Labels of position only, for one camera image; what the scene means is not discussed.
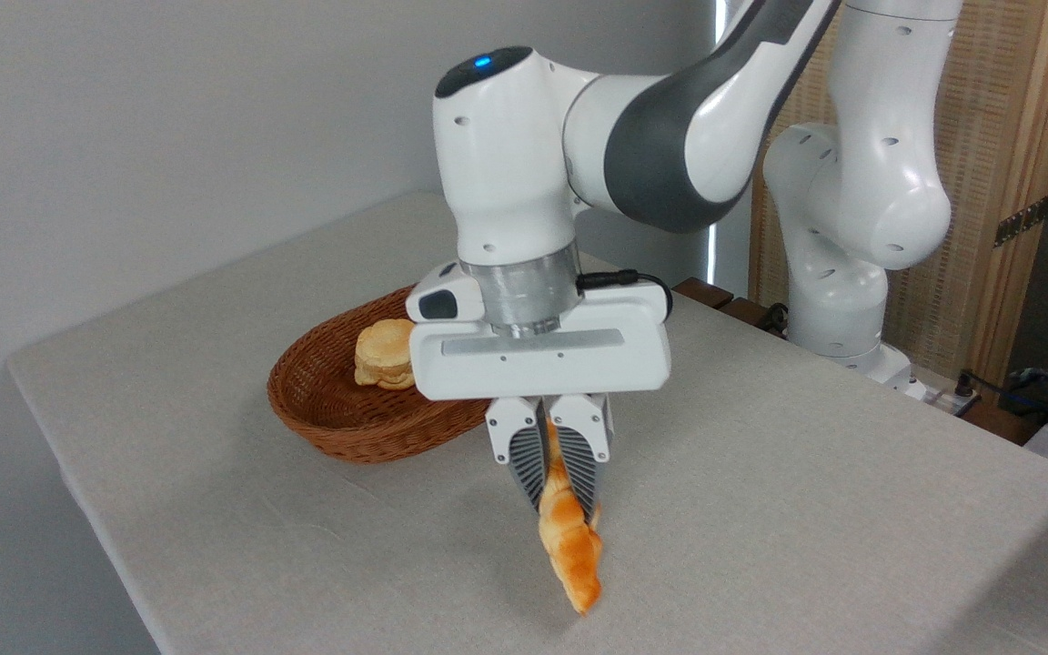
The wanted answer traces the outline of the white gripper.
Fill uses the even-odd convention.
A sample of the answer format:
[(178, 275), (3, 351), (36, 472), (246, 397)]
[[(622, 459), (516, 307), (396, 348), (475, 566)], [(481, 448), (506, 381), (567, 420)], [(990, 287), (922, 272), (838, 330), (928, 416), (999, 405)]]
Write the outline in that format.
[(484, 322), (425, 322), (410, 354), (429, 399), (495, 398), (486, 413), (492, 455), (539, 510), (548, 480), (548, 414), (585, 520), (601, 503), (611, 457), (611, 391), (658, 389), (670, 376), (664, 287), (651, 282), (590, 289), (556, 331), (529, 339), (495, 335)]

